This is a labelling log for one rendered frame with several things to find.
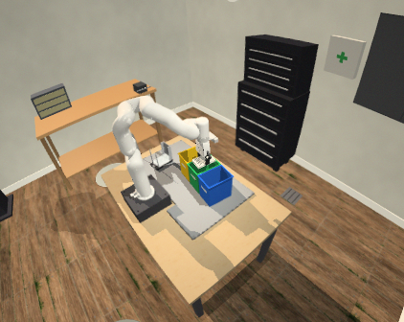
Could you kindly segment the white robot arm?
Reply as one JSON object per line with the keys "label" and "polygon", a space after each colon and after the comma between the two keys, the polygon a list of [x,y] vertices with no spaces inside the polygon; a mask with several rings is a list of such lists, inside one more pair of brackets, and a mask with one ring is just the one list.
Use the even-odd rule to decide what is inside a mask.
{"label": "white robot arm", "polygon": [[[141,107],[141,111],[139,106]],[[129,131],[129,127],[135,120],[134,114],[138,112],[189,140],[196,139],[200,143],[212,140],[214,143],[217,143],[218,138],[209,132],[209,120],[207,118],[200,117],[182,121],[173,111],[155,103],[149,96],[142,96],[120,103],[118,106],[118,117],[113,123],[112,131],[121,153],[125,156],[127,170],[136,188],[131,197],[134,196],[140,200],[148,200],[153,197],[155,191],[150,186],[146,171],[144,171],[145,167],[140,149],[137,142],[134,142],[136,139],[133,133]]]}

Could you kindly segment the green bin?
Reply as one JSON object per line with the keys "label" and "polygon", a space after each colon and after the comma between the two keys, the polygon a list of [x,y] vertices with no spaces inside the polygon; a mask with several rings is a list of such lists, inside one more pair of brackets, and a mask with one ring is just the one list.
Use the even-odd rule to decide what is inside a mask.
{"label": "green bin", "polygon": [[[215,159],[215,162],[213,162],[212,164],[209,164],[205,167],[202,167],[200,169],[198,169],[192,162],[188,163],[187,165],[189,167],[190,183],[191,183],[192,187],[199,193],[199,180],[198,180],[197,176],[199,174],[209,171],[221,164]],[[190,167],[192,168],[192,170]]]}

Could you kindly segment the yellow open-top bin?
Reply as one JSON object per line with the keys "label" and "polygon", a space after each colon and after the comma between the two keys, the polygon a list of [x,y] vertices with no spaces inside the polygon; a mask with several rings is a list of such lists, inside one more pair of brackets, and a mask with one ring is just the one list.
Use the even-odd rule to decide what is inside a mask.
{"label": "yellow open-top bin", "polygon": [[178,155],[180,159],[181,173],[190,182],[189,167],[187,164],[190,163],[192,159],[198,157],[196,147],[181,151]]}

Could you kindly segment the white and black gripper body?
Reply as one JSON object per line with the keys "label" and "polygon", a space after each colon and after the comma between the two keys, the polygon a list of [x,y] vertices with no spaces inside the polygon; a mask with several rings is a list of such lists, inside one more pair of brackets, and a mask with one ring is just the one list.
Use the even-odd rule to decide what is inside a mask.
{"label": "white and black gripper body", "polygon": [[209,151],[209,153],[211,153],[210,150],[210,142],[205,142],[205,143],[200,143],[196,140],[195,142],[195,147],[197,152],[202,156],[202,157],[206,157],[207,155],[207,151]]}

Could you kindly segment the blue bin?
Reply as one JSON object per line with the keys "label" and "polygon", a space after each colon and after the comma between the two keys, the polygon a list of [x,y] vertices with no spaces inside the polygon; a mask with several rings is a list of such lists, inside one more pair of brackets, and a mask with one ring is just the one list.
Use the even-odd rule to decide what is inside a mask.
{"label": "blue bin", "polygon": [[198,175],[200,195],[210,207],[232,195],[233,177],[222,165]]}

